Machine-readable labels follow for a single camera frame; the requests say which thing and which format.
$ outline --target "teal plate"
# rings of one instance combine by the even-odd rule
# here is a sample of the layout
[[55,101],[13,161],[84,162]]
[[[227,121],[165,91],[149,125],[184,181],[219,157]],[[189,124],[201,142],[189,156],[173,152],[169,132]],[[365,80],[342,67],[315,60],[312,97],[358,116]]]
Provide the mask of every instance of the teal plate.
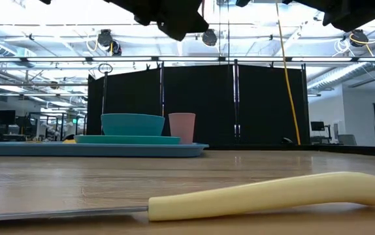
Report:
[[77,144],[179,144],[180,137],[167,136],[74,136]]

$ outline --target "bowl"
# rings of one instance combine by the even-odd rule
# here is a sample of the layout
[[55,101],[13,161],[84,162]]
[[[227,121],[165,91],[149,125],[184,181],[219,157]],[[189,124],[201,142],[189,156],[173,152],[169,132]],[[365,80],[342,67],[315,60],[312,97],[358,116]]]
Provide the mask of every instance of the bowl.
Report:
[[161,136],[164,117],[146,114],[103,114],[105,135]]

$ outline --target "knife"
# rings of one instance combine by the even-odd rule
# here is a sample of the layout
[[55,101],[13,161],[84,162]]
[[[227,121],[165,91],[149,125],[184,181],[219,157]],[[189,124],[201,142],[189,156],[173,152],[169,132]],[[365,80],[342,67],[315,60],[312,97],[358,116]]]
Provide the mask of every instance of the knife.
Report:
[[170,221],[331,202],[375,206],[375,176],[356,172],[297,176],[196,193],[152,197],[148,200],[148,206],[4,213],[0,214],[0,221],[92,217],[135,212],[148,212],[150,221]]

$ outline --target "table surface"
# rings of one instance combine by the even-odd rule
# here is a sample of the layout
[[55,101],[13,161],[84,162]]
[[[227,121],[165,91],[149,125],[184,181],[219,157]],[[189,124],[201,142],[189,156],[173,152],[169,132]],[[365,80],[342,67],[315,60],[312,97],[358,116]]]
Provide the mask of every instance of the table surface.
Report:
[[[335,171],[375,175],[375,157],[206,151],[190,159],[0,157],[0,213],[145,206],[152,196]],[[375,208],[326,204],[190,221],[147,213],[0,222],[0,234],[375,234]]]

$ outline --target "black panel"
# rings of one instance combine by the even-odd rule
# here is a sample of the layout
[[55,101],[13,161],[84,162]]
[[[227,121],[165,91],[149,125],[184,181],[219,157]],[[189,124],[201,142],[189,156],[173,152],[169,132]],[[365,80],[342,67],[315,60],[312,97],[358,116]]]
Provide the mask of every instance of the black panel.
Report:
[[[301,70],[289,69],[301,144],[309,144],[308,110]],[[241,144],[297,143],[284,69],[239,65]]]
[[108,77],[106,114],[161,116],[160,70],[146,70]]
[[103,78],[95,80],[89,75],[88,84],[88,126],[86,134],[99,135],[102,134]]
[[[235,143],[233,68],[199,66],[164,68],[165,117],[196,114],[194,142],[210,146]],[[166,120],[165,135],[169,135]]]

